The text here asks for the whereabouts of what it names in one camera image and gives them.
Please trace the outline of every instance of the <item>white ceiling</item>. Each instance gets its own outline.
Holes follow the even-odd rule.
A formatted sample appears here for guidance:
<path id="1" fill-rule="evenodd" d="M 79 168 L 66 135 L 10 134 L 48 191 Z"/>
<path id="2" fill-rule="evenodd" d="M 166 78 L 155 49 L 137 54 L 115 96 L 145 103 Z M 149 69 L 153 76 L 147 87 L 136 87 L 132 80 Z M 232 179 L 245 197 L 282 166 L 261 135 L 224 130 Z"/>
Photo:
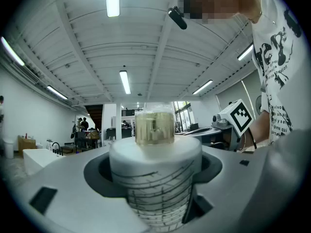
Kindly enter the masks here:
<path id="1" fill-rule="evenodd" d="M 183 31 L 167 16 L 176 1 L 121 0 L 120 16 L 109 18 L 105 0 L 25 0 L 6 37 L 46 84 L 80 104 L 197 100 L 233 83 L 237 71 L 254 70 L 250 54 L 237 60 L 252 41 L 245 18 L 187 20 Z M 121 83 L 124 69 L 131 95 Z"/>

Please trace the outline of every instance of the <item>white t-shirt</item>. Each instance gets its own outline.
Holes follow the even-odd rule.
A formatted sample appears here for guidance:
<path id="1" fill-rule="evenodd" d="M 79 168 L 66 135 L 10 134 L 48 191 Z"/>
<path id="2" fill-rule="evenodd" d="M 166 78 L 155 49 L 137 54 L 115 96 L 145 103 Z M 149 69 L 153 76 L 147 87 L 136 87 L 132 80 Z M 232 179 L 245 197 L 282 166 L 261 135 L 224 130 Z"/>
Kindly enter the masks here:
<path id="1" fill-rule="evenodd" d="M 310 64 L 310 53 L 301 27 L 283 0 L 261 0 L 261 10 L 258 23 L 252 24 L 256 52 L 253 61 L 265 86 L 261 111 L 270 113 L 272 144 L 280 136 L 299 129 L 277 94 L 302 65 Z"/>

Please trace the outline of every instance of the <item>table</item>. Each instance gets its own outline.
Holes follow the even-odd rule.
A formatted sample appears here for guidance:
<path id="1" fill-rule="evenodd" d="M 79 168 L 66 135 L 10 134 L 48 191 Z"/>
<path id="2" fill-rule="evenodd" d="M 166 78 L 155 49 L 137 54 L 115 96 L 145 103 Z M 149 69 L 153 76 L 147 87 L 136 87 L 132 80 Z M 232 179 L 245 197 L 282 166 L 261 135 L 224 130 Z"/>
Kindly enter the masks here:
<path id="1" fill-rule="evenodd" d="M 28 175 L 33 175 L 46 167 L 48 164 L 65 157 L 55 154 L 48 149 L 23 150 L 23 154 L 25 169 Z"/>
<path id="2" fill-rule="evenodd" d="M 131 128 L 121 129 L 121 134 L 122 134 L 122 139 L 132 137 L 132 129 Z M 110 137 L 111 139 L 113 137 L 116 138 L 116 128 L 109 128 L 106 130 L 106 139 L 109 139 Z"/>
<path id="3" fill-rule="evenodd" d="M 76 138 L 74 139 L 74 144 L 75 144 L 75 146 L 76 146 L 76 153 L 77 153 L 77 148 L 78 148 L 78 147 L 81 149 L 82 152 L 85 151 L 85 150 L 92 150 L 92 149 L 93 149 L 93 148 L 92 148 L 93 143 L 95 143 L 95 148 L 97 149 L 97 148 L 98 148 L 97 141 L 98 141 L 98 139 L 78 138 L 78 137 L 76 137 Z M 83 145 L 86 146 L 86 144 L 84 144 L 84 143 L 87 143 L 87 144 L 91 145 L 91 148 L 90 148 L 90 149 L 84 148 Z"/>
<path id="4" fill-rule="evenodd" d="M 36 149 L 35 140 L 25 139 L 20 136 L 17 137 L 18 153 L 23 157 L 23 150 Z"/>

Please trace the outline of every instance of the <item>window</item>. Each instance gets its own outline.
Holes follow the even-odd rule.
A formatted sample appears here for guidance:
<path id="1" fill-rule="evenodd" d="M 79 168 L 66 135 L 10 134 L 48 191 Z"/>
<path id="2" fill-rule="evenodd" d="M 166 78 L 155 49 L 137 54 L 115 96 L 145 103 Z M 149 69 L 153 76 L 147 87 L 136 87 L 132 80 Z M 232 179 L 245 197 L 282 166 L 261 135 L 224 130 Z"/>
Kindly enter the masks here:
<path id="1" fill-rule="evenodd" d="M 181 130 L 186 131 L 194 122 L 194 115 L 191 109 L 191 104 L 187 101 L 174 102 L 176 119 L 181 123 Z"/>

